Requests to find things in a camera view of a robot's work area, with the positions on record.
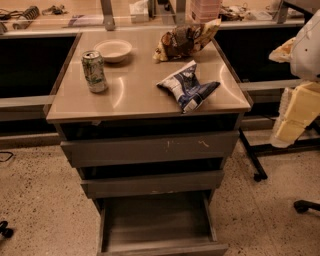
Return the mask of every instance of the aluminum can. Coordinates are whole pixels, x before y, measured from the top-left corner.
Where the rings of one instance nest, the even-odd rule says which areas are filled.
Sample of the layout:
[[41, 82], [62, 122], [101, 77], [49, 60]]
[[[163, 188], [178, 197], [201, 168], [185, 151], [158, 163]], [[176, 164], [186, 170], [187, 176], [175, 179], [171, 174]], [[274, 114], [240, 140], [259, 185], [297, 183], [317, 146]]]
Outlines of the aluminum can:
[[82, 54], [84, 75], [91, 92], [102, 92], [108, 88], [103, 72], [103, 58], [98, 51], [87, 51]]

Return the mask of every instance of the speckled floor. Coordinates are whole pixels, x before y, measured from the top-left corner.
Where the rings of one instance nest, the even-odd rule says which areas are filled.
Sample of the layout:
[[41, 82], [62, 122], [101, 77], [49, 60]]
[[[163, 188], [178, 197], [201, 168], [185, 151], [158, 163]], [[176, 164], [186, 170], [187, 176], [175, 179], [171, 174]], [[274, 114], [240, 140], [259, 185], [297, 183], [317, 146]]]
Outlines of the speckled floor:
[[[247, 135], [268, 138], [266, 131]], [[0, 163], [0, 221], [14, 230], [1, 236], [1, 256], [96, 255], [99, 214], [57, 142], [55, 134], [0, 139], [0, 151], [14, 153]], [[295, 200], [320, 201], [320, 151], [259, 159], [269, 178], [257, 183], [239, 141], [210, 204], [218, 241], [229, 245], [225, 255], [320, 255], [320, 213], [293, 208]]]

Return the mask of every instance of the small white bowl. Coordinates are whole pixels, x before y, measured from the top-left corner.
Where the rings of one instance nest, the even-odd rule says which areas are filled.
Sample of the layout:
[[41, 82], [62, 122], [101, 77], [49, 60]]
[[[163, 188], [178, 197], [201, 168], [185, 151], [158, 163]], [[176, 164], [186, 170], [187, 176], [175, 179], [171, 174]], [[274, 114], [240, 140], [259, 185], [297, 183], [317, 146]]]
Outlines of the small white bowl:
[[94, 50], [100, 52], [105, 62], [117, 63], [123, 61], [131, 52], [132, 45], [124, 40], [106, 40], [94, 46]]

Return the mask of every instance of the cabinet top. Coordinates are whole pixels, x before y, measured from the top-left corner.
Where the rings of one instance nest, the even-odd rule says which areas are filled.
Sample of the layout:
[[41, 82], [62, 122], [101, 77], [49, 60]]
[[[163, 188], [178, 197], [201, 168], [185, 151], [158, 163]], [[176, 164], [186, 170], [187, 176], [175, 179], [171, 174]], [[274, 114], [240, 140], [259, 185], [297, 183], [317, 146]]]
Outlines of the cabinet top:
[[[212, 43], [193, 57], [154, 63], [154, 50], [167, 31], [168, 28], [147, 27], [144, 30], [84, 32], [47, 113], [47, 121], [60, 123], [179, 116], [181, 108], [173, 95], [156, 84], [191, 60], [198, 64], [196, 75], [201, 84], [211, 81], [221, 83], [192, 115], [240, 113], [250, 109], [250, 104]], [[85, 80], [81, 56], [97, 43], [109, 39], [126, 40], [133, 49], [124, 61], [104, 65], [109, 88], [103, 93], [92, 93]]]

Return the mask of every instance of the drawer cabinet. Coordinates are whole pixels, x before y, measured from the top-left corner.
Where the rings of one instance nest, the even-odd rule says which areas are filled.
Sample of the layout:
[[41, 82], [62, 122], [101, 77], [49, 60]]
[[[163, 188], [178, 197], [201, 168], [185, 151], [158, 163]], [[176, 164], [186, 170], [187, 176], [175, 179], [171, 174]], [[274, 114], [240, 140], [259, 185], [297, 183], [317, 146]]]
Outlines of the drawer cabinet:
[[208, 204], [242, 114], [56, 125], [101, 215], [102, 256], [215, 256]]

